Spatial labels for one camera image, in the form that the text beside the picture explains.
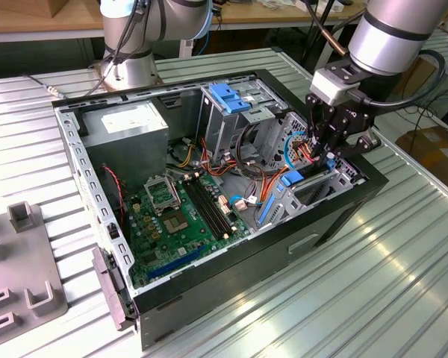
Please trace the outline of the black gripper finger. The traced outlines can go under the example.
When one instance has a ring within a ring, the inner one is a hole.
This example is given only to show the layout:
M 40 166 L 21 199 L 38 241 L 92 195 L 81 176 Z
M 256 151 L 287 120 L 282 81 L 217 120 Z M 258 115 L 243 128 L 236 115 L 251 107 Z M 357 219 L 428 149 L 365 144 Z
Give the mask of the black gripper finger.
M 308 111 L 306 115 L 308 138 L 313 143 L 310 157 L 316 159 L 325 152 L 329 139 L 334 132 L 330 128 L 330 124 L 332 123 L 335 109 L 333 106 L 329 106 L 320 100 L 315 94 L 307 95 L 305 106 Z
M 381 140 L 372 132 L 371 129 L 359 134 L 354 143 L 349 143 L 344 138 L 335 148 L 330 149 L 330 143 L 325 147 L 325 161 L 329 166 L 330 162 L 336 163 L 337 160 L 345 160 L 360 154 L 366 154 L 382 144 Z

